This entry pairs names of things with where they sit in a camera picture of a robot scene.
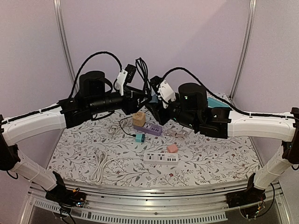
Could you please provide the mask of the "white power strip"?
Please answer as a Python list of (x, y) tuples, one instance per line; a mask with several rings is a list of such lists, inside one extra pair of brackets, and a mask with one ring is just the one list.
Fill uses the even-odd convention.
[(177, 154), (171, 153), (144, 153), (143, 162), (149, 165), (178, 165), (179, 159)]

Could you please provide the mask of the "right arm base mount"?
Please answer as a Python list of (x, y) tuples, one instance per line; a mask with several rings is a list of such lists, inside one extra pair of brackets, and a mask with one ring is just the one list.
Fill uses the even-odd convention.
[(264, 206), (265, 190), (250, 187), (245, 190), (226, 194), (226, 203), (229, 208), (240, 209), (241, 215), (246, 219), (254, 219)]

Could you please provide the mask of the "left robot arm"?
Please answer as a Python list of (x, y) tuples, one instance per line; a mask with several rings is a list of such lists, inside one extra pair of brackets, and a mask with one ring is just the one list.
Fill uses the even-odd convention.
[(79, 91), (73, 98), (60, 100), (50, 107), (0, 119), (0, 169), (12, 171), (43, 187), (60, 203), (69, 199), (60, 175), (54, 174), (18, 150), (17, 143), (53, 130), (62, 130), (94, 120), (102, 112), (112, 114), (121, 109), (126, 114), (138, 111), (138, 95), (125, 86), (131, 83), (135, 71), (122, 70), (116, 83), (105, 78), (102, 71), (90, 71), (80, 76)]

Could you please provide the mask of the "beige cube socket adapter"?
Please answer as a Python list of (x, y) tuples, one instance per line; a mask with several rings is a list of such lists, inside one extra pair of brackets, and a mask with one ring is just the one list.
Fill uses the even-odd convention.
[(145, 122), (146, 122), (146, 115), (144, 112), (137, 112), (132, 115), (133, 125), (143, 127)]

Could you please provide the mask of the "light blue charger plug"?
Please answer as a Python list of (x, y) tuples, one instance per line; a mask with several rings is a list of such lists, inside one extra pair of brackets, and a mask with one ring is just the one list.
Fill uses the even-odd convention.
[(149, 103), (151, 103), (151, 104), (156, 104), (158, 102), (159, 102), (159, 100), (158, 100), (158, 97), (157, 97), (156, 94), (153, 95), (152, 98), (151, 98), (151, 100), (149, 101)]

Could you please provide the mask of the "teal charger plug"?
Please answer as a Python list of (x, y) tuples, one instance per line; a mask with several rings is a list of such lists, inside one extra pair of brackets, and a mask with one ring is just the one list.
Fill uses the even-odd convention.
[(143, 143), (145, 141), (145, 134), (144, 133), (138, 133), (135, 135), (135, 141)]

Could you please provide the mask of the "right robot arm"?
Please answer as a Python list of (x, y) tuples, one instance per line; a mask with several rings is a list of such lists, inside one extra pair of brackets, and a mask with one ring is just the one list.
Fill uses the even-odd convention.
[(248, 180), (242, 200), (252, 203), (265, 189), (292, 165), (299, 162), (299, 110), (282, 114), (242, 112), (231, 105), (208, 107), (207, 89), (196, 83), (185, 83), (175, 93), (167, 82), (157, 88), (157, 102), (146, 108), (160, 125), (170, 119), (206, 137), (227, 139), (249, 136), (281, 140), (275, 155)]

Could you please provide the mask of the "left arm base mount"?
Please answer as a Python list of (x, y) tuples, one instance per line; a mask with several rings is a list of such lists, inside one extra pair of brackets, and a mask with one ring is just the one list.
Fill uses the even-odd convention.
[(46, 191), (45, 198), (54, 201), (64, 207), (83, 207), (86, 203), (87, 194), (81, 192), (79, 188), (70, 190), (64, 186), (56, 186), (54, 189)]

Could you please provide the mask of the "purple power strip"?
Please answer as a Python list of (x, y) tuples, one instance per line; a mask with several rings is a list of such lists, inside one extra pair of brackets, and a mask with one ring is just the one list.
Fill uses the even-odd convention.
[(160, 136), (163, 132), (163, 128), (159, 125), (151, 124), (146, 122), (144, 126), (133, 125), (135, 130), (141, 131), (143, 133), (148, 133), (154, 136)]

